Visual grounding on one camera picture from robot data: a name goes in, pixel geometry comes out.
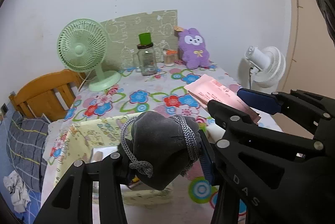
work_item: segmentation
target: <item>toy tag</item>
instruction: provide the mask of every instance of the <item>toy tag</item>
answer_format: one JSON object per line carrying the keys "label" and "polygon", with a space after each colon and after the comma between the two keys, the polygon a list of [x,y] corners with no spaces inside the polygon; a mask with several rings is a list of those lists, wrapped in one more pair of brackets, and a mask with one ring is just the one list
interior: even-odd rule
{"label": "toy tag", "polygon": [[174,26],[174,29],[175,29],[175,31],[184,31],[183,28],[181,28],[181,27],[177,27],[177,26]]}

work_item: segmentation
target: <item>green lid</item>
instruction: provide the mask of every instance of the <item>green lid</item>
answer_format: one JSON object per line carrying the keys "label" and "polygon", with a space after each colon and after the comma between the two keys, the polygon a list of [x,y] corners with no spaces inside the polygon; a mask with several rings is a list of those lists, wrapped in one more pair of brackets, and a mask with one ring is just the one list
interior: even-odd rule
{"label": "green lid", "polygon": [[141,45],[151,44],[150,33],[142,33],[142,34],[139,34],[138,37],[140,38]]}

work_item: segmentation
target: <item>purple plush toy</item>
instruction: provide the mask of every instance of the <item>purple plush toy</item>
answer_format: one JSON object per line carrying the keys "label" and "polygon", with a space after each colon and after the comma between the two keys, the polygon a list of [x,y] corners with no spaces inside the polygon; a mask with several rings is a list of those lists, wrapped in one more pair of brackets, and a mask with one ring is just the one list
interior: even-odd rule
{"label": "purple plush toy", "polygon": [[179,32],[179,48],[182,50],[182,60],[188,69],[209,67],[209,52],[205,40],[195,28]]}

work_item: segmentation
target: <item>jar lid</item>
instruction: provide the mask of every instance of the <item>jar lid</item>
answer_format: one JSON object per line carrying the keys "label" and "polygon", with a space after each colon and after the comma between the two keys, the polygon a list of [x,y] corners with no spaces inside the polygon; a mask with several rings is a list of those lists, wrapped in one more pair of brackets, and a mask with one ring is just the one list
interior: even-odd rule
{"label": "jar lid", "polygon": [[151,35],[149,32],[147,33],[142,33],[138,35],[139,39],[140,39],[140,43],[141,45],[148,45],[151,44]]}
{"label": "jar lid", "polygon": [[138,44],[137,45],[137,49],[147,49],[153,47],[153,43],[147,44],[147,45],[142,45],[142,44]]}
{"label": "jar lid", "polygon": [[177,51],[175,51],[175,50],[167,50],[166,54],[167,55],[177,54]]}

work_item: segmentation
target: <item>gray cord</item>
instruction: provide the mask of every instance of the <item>gray cord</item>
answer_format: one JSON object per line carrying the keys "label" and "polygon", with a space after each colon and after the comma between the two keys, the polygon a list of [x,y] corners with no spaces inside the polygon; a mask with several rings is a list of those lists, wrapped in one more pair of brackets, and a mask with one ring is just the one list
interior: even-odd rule
{"label": "gray cord", "polygon": [[[129,146],[126,142],[126,131],[131,123],[136,120],[137,116],[133,116],[126,121],[126,123],[121,128],[121,146],[128,158],[131,160],[129,167],[131,169],[136,169],[141,174],[145,174],[148,178],[151,178],[153,175],[153,166],[147,161],[138,161],[135,155],[130,151]],[[187,125],[185,118],[182,115],[173,115],[170,116],[174,121],[176,121],[182,127],[185,143],[187,147],[187,152],[190,157],[190,162],[187,164],[185,170],[182,171],[181,175],[185,176],[186,172],[191,169],[193,163],[199,158],[198,144],[195,138],[193,130]]]}
{"label": "gray cord", "polygon": [[170,116],[170,118],[179,123],[180,126],[182,127],[187,151],[190,157],[190,162],[187,164],[185,170],[181,172],[181,175],[184,177],[186,175],[186,172],[191,169],[193,163],[197,161],[199,158],[197,140],[195,139],[195,134],[193,130],[189,127],[189,125],[187,125],[185,117],[183,117],[182,115],[175,114],[173,116]]}
{"label": "gray cord", "polygon": [[121,128],[121,146],[125,153],[127,154],[128,158],[131,160],[129,167],[131,169],[136,169],[141,174],[145,174],[148,178],[151,178],[153,175],[153,166],[147,161],[138,161],[135,155],[130,151],[129,146],[126,142],[126,131],[128,126],[136,120],[137,116],[133,116],[128,119],[125,124]]}

